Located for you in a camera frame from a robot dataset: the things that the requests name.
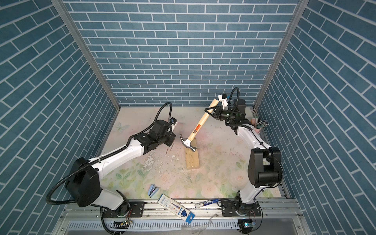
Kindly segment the wooden claw hammer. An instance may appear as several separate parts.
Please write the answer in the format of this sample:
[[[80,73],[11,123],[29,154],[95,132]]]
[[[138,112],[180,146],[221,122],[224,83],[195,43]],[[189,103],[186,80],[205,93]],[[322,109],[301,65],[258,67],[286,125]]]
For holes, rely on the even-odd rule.
[[[192,141],[195,138],[195,136],[198,134],[198,132],[202,128],[202,126],[205,124],[205,122],[207,121],[209,116],[211,115],[211,112],[209,112],[209,110],[213,110],[218,105],[218,103],[219,103],[219,101],[217,99],[214,99],[211,102],[211,104],[208,108],[208,111],[206,111],[204,113],[204,115],[202,116],[202,118],[200,119],[200,121],[196,125],[195,129],[191,132],[191,134],[189,135],[188,138],[184,139],[183,136],[180,134],[180,140],[181,140],[181,142],[182,142],[182,144],[185,148],[190,149],[192,152],[195,152],[197,150],[196,147],[192,146]]]

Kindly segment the wooden plank with nails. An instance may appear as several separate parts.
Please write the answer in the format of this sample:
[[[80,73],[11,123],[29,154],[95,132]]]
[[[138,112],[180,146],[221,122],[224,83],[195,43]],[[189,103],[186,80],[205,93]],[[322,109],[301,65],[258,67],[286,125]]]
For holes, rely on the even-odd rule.
[[[190,148],[186,148],[185,153],[187,169],[191,170],[200,168],[198,150],[192,151]]]

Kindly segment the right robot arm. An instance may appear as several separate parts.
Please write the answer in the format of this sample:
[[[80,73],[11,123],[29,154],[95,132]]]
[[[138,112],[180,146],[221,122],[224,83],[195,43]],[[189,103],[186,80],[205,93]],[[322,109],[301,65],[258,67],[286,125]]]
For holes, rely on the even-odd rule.
[[[245,100],[240,99],[240,90],[235,87],[228,97],[218,96],[215,105],[205,112],[216,120],[223,121],[250,149],[248,183],[237,192],[237,210],[247,209],[256,203],[257,196],[266,189],[277,187],[283,178],[282,155],[277,147],[271,147],[256,132],[256,125],[246,118]]]

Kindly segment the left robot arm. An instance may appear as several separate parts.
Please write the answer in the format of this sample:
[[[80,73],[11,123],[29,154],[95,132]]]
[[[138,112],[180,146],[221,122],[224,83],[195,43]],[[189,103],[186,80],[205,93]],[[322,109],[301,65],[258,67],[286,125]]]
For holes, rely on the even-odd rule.
[[[73,164],[70,174],[63,177],[46,195],[46,203],[64,205],[76,203],[80,207],[95,205],[117,210],[128,207],[128,199],[122,193],[106,189],[101,181],[117,167],[155,150],[160,145],[171,146],[175,140],[173,133],[177,119],[169,112],[168,120],[159,119],[158,110],[152,124],[141,132],[129,137],[127,143],[107,154],[86,160],[79,158]],[[72,196],[71,200],[56,201],[52,195],[60,187]]]

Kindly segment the pink cup with tools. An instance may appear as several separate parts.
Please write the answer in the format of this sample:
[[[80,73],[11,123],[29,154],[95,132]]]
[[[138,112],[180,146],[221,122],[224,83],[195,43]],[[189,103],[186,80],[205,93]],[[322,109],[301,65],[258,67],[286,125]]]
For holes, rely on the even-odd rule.
[[[255,129],[262,129],[269,125],[269,122],[266,120],[261,120],[261,118],[252,118],[250,119],[251,124]]]

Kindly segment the blue stapler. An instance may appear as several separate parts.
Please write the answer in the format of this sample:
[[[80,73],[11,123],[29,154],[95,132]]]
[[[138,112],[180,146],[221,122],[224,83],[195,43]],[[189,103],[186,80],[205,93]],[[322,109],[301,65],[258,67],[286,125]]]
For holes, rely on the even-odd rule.
[[[148,190],[148,196],[151,198],[153,195],[155,195],[159,190],[159,187],[155,184],[151,184]]]

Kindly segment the blue white marker pen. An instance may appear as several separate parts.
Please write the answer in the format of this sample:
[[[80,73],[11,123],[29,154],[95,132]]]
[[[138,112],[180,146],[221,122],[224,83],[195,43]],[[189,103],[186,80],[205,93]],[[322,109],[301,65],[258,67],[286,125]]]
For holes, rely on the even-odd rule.
[[[204,206],[207,206],[207,205],[211,205],[211,204],[216,204],[219,202],[219,199],[210,199],[210,200],[206,200],[206,201],[203,201],[203,202],[199,202],[199,203],[196,203],[194,206],[195,208],[201,208],[201,207],[204,207]]]

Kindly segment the white blue toothpaste box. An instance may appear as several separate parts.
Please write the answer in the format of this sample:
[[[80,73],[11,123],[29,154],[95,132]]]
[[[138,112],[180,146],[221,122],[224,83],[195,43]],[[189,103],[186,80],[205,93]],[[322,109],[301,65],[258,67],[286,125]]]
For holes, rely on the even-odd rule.
[[[195,214],[189,209],[185,208],[183,205],[165,194],[160,196],[157,203],[189,224],[191,224],[195,217]]]

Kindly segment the clear plastic wrapper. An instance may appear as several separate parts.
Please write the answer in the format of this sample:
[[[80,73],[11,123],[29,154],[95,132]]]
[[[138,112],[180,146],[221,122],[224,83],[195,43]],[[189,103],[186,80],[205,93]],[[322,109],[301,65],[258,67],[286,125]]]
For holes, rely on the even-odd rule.
[[[213,214],[208,221],[195,222],[193,225],[190,225],[188,229],[192,231],[192,235],[200,235],[208,227],[213,225],[213,219],[216,217],[218,217],[217,213]]]

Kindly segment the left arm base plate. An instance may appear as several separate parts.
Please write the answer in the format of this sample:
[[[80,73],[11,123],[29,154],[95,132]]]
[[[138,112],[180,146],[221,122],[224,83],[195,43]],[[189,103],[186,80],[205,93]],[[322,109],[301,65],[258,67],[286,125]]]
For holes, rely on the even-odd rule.
[[[116,210],[108,208],[103,209],[104,218],[129,218],[129,217],[142,217],[144,213],[145,202],[143,201],[130,201],[124,202]]]

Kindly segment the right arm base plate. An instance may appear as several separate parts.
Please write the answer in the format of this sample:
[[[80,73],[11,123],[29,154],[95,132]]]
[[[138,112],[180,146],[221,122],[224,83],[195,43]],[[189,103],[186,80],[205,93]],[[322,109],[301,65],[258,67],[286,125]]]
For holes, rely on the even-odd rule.
[[[219,200],[217,205],[221,208],[224,217],[261,216],[261,208],[257,203],[243,204],[238,201],[223,199]]]

